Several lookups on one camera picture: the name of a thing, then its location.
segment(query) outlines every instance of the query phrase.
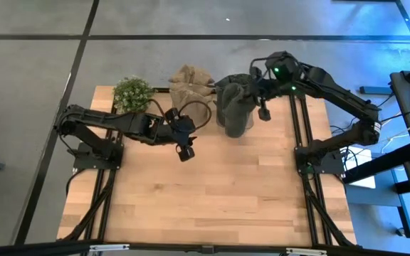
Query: wooden table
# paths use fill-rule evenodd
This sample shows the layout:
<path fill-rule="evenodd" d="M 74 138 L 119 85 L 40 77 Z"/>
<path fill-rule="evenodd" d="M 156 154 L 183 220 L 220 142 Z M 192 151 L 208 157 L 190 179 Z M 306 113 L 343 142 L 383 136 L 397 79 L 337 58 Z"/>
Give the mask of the wooden table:
<path fill-rule="evenodd" d="M 172 106 L 168 93 L 154 98 L 164 110 Z M 112 99 L 112 87 L 97 86 L 91 108 L 109 112 Z M 330 137 L 324 101 L 308 97 L 307 105 L 313 137 Z M 196 156 L 187 162 L 180 162 L 174 145 L 147 146 L 124 138 L 105 241 L 310 246 L 305 197 L 293 157 L 289 99 L 271 100 L 268 108 L 272 120 L 260 121 L 255 112 L 254 126 L 240 139 L 226 137 L 213 117 L 196 132 Z M 303 128 L 299 102 L 297 108 Z M 159 114 L 153 106 L 149 111 Z M 95 132 L 105 136 L 103 130 Z M 70 185 L 58 238 L 65 237 L 88 210 L 96 173 L 84 171 Z M 331 175 L 321 179 L 328 213 L 355 242 L 342 184 Z M 315 216 L 323 242 L 320 217 Z"/>

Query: gray floor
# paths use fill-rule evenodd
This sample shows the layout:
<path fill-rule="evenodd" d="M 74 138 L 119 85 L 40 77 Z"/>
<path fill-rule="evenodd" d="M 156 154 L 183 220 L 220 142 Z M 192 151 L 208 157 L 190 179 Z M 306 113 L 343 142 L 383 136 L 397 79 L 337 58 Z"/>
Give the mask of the gray floor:
<path fill-rule="evenodd" d="M 410 15 L 410 1 L 403 2 Z M 82 33 L 91 4 L 92 0 L 0 0 L 0 33 Z M 91 33 L 408 35 L 409 30 L 390 3 L 107 0 L 99 5 Z M 6 163 L 5 170 L 0 171 L 0 245 L 11 241 L 77 46 L 77 41 L 0 41 L 0 160 Z M 169 76 L 184 63 L 207 68 L 218 80 L 247 72 L 253 58 L 277 50 L 287 50 L 303 62 L 323 67 L 353 92 L 362 85 L 387 86 L 389 73 L 410 69 L 410 44 L 406 43 L 90 41 L 70 103 L 89 106 L 96 85 L 114 85 L 128 75 L 145 78 L 155 87 L 166 87 Z M 376 103 L 385 98 L 363 97 Z M 327 111 L 330 124 L 345 127 L 351 119 L 335 106 L 327 105 Z M 390 117 L 398 111 L 396 101 L 391 99 L 381 115 Z M 382 136 L 403 129 L 402 119 L 395 119 L 384 127 Z M 406 143 L 409 138 L 397 139 L 385 151 Z M 383 146 L 372 150 L 379 152 Z M 29 242 L 55 239 L 71 164 L 72 156 L 58 144 Z M 350 208 L 359 244 L 410 252 L 410 239 L 393 234 L 400 225 L 396 209 Z"/>

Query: green plant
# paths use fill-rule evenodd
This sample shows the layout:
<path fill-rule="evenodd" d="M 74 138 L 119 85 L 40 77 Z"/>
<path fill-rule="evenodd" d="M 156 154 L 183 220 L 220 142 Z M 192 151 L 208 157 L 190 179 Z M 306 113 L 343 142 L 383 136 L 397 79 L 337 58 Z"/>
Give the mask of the green plant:
<path fill-rule="evenodd" d="M 113 89 L 115 106 L 120 112 L 144 112 L 154 89 L 142 78 L 124 78 Z"/>

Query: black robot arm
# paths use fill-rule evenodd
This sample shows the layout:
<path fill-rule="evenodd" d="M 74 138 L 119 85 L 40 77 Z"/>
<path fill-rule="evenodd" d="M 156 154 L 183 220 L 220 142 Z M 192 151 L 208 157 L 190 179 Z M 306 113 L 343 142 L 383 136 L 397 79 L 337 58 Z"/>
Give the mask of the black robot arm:
<path fill-rule="evenodd" d="M 264 79 L 266 73 L 262 75 L 258 68 L 253 67 L 253 63 L 258 60 L 266 61 L 266 73 L 273 73 L 275 79 Z M 314 140 L 307 147 L 299 148 L 296 151 L 298 162 L 318 166 L 328 152 L 352 144 L 366 146 L 378 142 L 381 129 L 379 108 L 339 86 L 322 68 L 301 63 L 287 52 L 277 52 L 267 58 L 253 60 L 250 74 L 255 80 L 251 96 L 261 107 L 258 112 L 262 120 L 270 119 L 265 101 L 291 94 L 323 98 L 359 119 L 346 132 L 324 141 Z"/>
<path fill-rule="evenodd" d="M 126 137 L 151 145 L 177 144 L 181 161 L 194 157 L 192 141 L 189 135 L 196 127 L 188 116 L 179 116 L 178 110 L 172 108 L 163 116 L 147 113 L 128 112 L 110 114 L 96 110 L 87 110 L 78 105 L 70 105 L 58 119 L 55 129 L 60 136 L 73 135 L 88 145 L 95 159 L 112 161 L 119 151 L 108 139 L 101 139 L 88 127 L 99 127 L 119 131 Z M 88 152 L 69 150 L 76 158 Z"/>

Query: burlap sack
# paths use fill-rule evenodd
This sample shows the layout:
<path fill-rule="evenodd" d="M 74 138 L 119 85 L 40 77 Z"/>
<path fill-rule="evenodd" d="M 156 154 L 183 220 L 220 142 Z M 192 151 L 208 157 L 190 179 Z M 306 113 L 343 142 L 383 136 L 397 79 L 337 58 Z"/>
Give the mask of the burlap sack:
<path fill-rule="evenodd" d="M 209 85 L 214 83 L 210 73 L 203 68 L 183 65 L 170 79 L 169 82 L 186 82 L 195 85 Z"/>
<path fill-rule="evenodd" d="M 207 87 L 211 82 L 211 75 L 202 68 L 184 65 L 170 79 L 169 91 L 172 98 L 173 107 L 180 110 L 188 102 L 198 100 L 205 104 L 212 101 L 212 89 Z M 205 106 L 199 103 L 192 103 L 184 108 L 182 114 L 189 115 L 197 126 L 203 124 L 208 118 L 208 111 Z"/>

